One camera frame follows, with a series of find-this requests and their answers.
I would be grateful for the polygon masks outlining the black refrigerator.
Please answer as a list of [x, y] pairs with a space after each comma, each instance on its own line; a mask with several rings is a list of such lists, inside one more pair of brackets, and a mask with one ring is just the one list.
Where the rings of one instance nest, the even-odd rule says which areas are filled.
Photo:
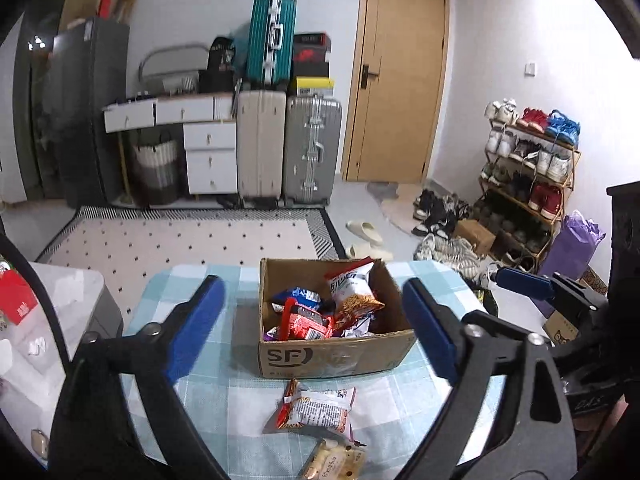
[[7, 203], [62, 197], [77, 208], [122, 194], [118, 141], [104, 110], [125, 96], [128, 40], [128, 26], [104, 18], [60, 34], [29, 16], [18, 22], [12, 120], [1, 133]]

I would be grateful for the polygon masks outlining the checked teal tablecloth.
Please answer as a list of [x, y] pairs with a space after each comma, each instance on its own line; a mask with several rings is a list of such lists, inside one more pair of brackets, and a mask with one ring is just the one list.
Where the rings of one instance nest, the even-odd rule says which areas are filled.
[[[311, 430], [274, 426], [285, 383], [259, 373], [259, 273], [239, 266], [182, 264], [155, 274], [134, 309], [128, 334], [161, 321], [208, 274], [226, 284], [226, 305], [191, 374], [177, 382], [184, 408], [209, 451], [233, 479], [295, 479], [319, 440]], [[313, 389], [352, 387], [352, 429], [367, 448], [363, 479], [393, 479], [425, 437], [450, 393], [420, 346], [386, 373], [311, 380]]]

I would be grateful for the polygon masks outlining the white red noodle snack bag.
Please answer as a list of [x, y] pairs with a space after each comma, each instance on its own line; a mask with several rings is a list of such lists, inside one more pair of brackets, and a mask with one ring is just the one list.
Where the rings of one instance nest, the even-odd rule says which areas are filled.
[[296, 378], [286, 384], [280, 403], [268, 422], [266, 434], [312, 428], [354, 440], [352, 409], [357, 388], [313, 389]]

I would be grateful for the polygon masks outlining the stacked shoe boxes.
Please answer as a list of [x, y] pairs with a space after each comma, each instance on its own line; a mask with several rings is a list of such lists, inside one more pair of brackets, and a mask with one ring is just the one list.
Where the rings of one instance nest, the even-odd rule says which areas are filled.
[[330, 77], [332, 41], [326, 32], [301, 32], [294, 35], [290, 96], [334, 95]]

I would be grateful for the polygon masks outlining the white drawer desk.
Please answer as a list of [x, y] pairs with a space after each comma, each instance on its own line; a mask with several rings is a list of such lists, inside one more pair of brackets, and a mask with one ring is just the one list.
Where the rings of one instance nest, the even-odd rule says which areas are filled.
[[238, 192], [238, 141], [228, 92], [165, 96], [104, 108], [108, 133], [180, 126], [186, 153], [186, 182], [192, 195]]

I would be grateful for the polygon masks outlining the dotted floor rug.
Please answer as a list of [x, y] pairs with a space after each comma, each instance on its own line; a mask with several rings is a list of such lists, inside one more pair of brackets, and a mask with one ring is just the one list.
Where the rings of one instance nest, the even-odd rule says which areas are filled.
[[198, 209], [83, 206], [38, 256], [100, 272], [128, 322], [148, 281], [180, 264], [258, 266], [263, 258], [344, 258], [322, 208]]

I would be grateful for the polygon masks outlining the silver hard suitcase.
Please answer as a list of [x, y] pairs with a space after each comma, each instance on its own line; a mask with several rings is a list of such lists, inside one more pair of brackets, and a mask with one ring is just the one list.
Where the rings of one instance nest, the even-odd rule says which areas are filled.
[[327, 205], [334, 185], [341, 103], [321, 96], [286, 102], [282, 193], [287, 202]]

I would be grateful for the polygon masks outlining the red gift bag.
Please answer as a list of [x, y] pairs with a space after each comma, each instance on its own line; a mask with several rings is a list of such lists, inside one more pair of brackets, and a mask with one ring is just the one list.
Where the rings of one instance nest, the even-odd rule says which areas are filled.
[[38, 300], [24, 278], [14, 269], [0, 273], [0, 308], [4, 317], [13, 325], [20, 325], [38, 306]]

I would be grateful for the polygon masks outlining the clear cookie packet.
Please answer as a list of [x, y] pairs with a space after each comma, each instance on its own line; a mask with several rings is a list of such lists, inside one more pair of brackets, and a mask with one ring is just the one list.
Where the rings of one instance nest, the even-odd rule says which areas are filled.
[[367, 460], [358, 442], [322, 439], [299, 474], [302, 480], [356, 480]]

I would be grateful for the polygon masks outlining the wooden shoe rack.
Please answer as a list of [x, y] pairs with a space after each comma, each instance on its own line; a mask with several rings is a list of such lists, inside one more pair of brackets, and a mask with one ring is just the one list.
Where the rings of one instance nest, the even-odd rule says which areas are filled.
[[472, 218], [495, 235], [492, 258], [535, 272], [575, 188], [580, 125], [559, 110], [520, 112], [514, 99], [488, 103], [485, 117], [490, 129], [477, 178], [482, 195]]

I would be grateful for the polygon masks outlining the striped laundry basket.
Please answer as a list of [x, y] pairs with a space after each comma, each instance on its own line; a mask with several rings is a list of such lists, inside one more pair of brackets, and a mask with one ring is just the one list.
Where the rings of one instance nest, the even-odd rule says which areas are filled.
[[168, 130], [138, 129], [131, 137], [134, 192], [143, 207], [165, 206], [180, 194], [179, 147]]

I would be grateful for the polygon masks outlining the blue barcode snack packet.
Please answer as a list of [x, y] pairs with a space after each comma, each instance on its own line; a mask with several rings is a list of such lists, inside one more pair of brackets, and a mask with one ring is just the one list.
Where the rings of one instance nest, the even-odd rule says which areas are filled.
[[284, 305], [289, 299], [294, 299], [296, 304], [315, 311], [319, 310], [322, 303], [322, 298], [318, 292], [301, 287], [292, 287], [278, 292], [271, 298], [273, 310], [277, 313], [282, 313]]

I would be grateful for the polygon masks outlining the wooden door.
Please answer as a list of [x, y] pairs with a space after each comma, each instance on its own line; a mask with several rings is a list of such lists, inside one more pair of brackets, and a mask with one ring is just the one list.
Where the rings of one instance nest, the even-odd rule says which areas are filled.
[[420, 183], [444, 93], [449, 0], [360, 0], [341, 173]]

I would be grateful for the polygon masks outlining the orange chips snack bag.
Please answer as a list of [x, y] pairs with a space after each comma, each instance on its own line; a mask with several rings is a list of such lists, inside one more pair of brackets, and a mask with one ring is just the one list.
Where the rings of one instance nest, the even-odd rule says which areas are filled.
[[384, 302], [377, 300], [369, 284], [375, 261], [368, 257], [349, 263], [345, 269], [324, 276], [335, 302], [333, 330], [343, 333], [363, 318], [382, 310]]

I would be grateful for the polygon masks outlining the teal hard suitcase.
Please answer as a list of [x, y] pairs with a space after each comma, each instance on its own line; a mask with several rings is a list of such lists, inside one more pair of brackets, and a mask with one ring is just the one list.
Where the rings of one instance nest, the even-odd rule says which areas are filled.
[[297, 0], [254, 0], [245, 79], [284, 91], [291, 78]]

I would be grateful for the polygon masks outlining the SF cardboard box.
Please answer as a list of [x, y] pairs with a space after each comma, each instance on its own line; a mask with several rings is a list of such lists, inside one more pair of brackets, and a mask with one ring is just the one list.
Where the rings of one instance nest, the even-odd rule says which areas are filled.
[[259, 369], [265, 378], [385, 372], [416, 342], [400, 290], [380, 259], [264, 259]]

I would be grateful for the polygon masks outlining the purple gift bag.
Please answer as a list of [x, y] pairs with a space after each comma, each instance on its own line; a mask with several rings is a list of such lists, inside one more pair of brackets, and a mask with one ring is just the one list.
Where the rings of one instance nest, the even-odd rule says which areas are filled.
[[560, 232], [552, 240], [537, 274], [551, 278], [559, 273], [578, 281], [605, 237], [606, 233], [596, 222], [578, 210], [572, 211], [562, 220]]

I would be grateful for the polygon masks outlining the beige hard suitcase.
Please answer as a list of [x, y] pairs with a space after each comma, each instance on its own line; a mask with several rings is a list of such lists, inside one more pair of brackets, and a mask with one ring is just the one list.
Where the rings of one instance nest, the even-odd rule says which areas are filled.
[[281, 198], [286, 95], [267, 90], [238, 95], [238, 189], [241, 200], [275, 205]]

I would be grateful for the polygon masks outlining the red barcode snack packet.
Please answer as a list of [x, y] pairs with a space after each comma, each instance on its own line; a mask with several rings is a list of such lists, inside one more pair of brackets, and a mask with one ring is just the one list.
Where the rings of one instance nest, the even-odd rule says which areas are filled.
[[320, 340], [333, 335], [333, 318], [289, 299], [282, 312], [278, 341]]

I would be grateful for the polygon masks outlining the beige slipper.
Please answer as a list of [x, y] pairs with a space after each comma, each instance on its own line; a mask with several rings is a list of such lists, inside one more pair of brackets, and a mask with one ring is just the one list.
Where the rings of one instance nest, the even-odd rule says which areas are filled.
[[349, 220], [346, 222], [345, 226], [349, 232], [358, 236], [362, 240], [366, 240], [372, 246], [381, 247], [383, 245], [383, 237], [372, 223], [367, 221]]

